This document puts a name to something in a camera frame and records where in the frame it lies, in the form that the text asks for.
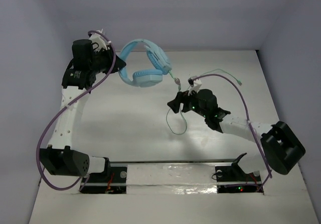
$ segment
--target red wire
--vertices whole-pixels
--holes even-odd
[[[112,173],[112,174],[111,174],[110,180],[108,181],[108,184],[107,184],[107,189],[106,189],[106,191],[109,191],[109,190],[110,190],[110,184],[111,184],[111,182],[112,182],[112,179],[114,178],[114,175],[115,175],[115,173]]]
[[[254,180],[255,184],[257,185],[257,181],[256,179],[254,178],[254,176],[252,174],[250,174],[250,177]]]

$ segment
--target light blue headphones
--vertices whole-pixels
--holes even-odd
[[[127,43],[121,50],[119,58],[126,61],[128,55],[139,42],[144,43],[147,57],[155,69],[134,72],[132,75],[133,80],[131,81],[127,76],[126,67],[124,67],[119,71],[119,76],[125,83],[131,86],[151,87],[163,80],[163,75],[167,75],[171,71],[172,64],[165,52],[158,45],[145,39],[135,39]]]

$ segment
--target white wall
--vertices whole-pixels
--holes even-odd
[[[104,28],[117,49],[146,38],[164,49],[259,49],[287,0],[55,0],[75,39]]]
[[[280,118],[306,148],[300,162],[321,220],[321,0],[289,0],[259,51]]]
[[[59,109],[72,41],[51,0],[0,0],[0,222],[28,223],[38,138]]]

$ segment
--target white table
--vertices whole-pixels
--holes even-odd
[[[168,52],[168,56],[183,89],[190,76],[222,68],[243,82],[241,91],[253,121],[278,121],[255,51]],[[152,68],[143,52],[132,53],[127,64],[129,75]],[[203,88],[217,96],[220,107],[245,116],[240,97],[228,82],[217,77],[202,82]],[[176,92],[169,76],[152,88],[131,87],[118,74],[110,76],[87,102],[77,150],[124,162],[233,159],[244,152],[257,152],[251,142],[210,130],[195,113],[186,114],[188,131],[173,135],[165,115],[167,102]],[[176,130],[183,129],[179,115],[170,114],[169,120]],[[49,179],[58,186],[75,180],[57,176]],[[76,194],[78,188],[58,192],[42,183],[30,223],[317,223],[297,166],[286,176],[273,173],[273,179],[265,185],[265,195],[86,195]]]

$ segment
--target green wire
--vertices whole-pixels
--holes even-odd
[[[170,74],[170,76],[172,77],[172,79],[174,80],[174,82],[178,85],[179,91],[181,91],[182,87],[181,87],[181,82],[180,82],[179,78],[176,78],[176,77],[173,75],[172,71],[169,71],[169,74]]]
[[[205,72],[205,73],[201,74],[200,76],[203,76],[203,75],[206,75],[206,74],[215,72],[215,71],[221,71],[221,72],[224,72],[224,73],[230,75],[231,77],[233,77],[233,78],[237,81],[237,83],[238,83],[240,86],[242,85],[242,82],[241,82],[239,79],[237,79],[236,77],[234,77],[231,73],[229,73],[229,72],[227,72],[227,71],[224,71],[224,70],[222,70],[222,69],[220,69],[220,68],[217,68],[217,69],[212,70],[212,71],[209,71],[209,72]],[[172,77],[172,79],[174,79],[174,80],[176,79],[176,78],[174,77],[174,75],[172,74],[171,71],[169,71],[169,74],[170,74],[170,76]],[[183,115],[183,113],[182,113],[181,108],[180,108],[180,115],[181,115],[182,120],[184,121],[184,124],[185,124],[185,129],[184,129],[184,131],[181,132],[181,133],[176,133],[176,132],[174,132],[174,131],[172,130],[172,128],[171,128],[171,126],[170,126],[170,123],[169,123],[169,121],[168,121],[168,116],[169,116],[170,111],[171,111],[171,108],[168,110],[168,112],[167,112],[167,114],[166,114],[166,123],[167,123],[167,126],[169,127],[169,129],[171,130],[171,132],[172,132],[173,134],[175,134],[175,135],[183,135],[183,134],[185,134],[185,132],[187,131],[187,121],[186,121],[186,118],[184,117],[184,115]]]

